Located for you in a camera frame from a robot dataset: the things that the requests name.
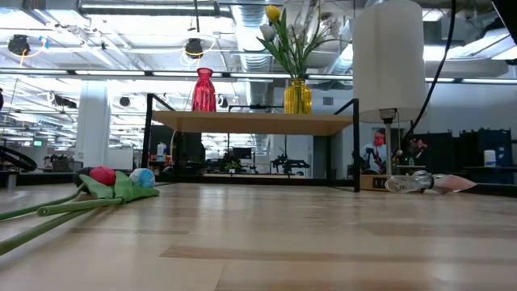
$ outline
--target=white bottle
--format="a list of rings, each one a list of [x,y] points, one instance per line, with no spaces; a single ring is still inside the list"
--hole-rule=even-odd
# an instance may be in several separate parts
[[[167,150],[167,145],[164,143],[158,143],[158,148],[156,150],[156,160],[157,161],[165,161],[165,154]]]
[[[485,167],[496,167],[495,150],[485,150]]]

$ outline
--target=red vase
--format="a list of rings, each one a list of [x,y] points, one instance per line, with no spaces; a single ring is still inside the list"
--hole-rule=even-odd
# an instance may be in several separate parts
[[[200,79],[194,88],[194,96],[192,97],[192,111],[198,112],[215,112],[216,111],[216,89],[213,87],[212,77],[213,71],[207,68],[199,68],[197,70]]]

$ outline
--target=white column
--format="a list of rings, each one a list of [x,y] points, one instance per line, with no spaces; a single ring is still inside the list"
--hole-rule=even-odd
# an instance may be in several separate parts
[[[111,96],[107,81],[82,81],[75,159],[84,167],[106,164]]]

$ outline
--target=blue ball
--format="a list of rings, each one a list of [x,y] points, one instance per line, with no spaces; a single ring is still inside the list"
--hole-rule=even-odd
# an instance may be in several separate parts
[[[129,175],[129,178],[131,179],[133,185],[139,184],[142,188],[154,187],[154,174],[149,169],[135,169],[135,171]]]

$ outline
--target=yellow tulip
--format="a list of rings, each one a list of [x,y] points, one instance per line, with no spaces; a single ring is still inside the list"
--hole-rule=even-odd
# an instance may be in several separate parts
[[[266,16],[271,22],[277,22],[280,20],[280,10],[275,6],[266,6]]]

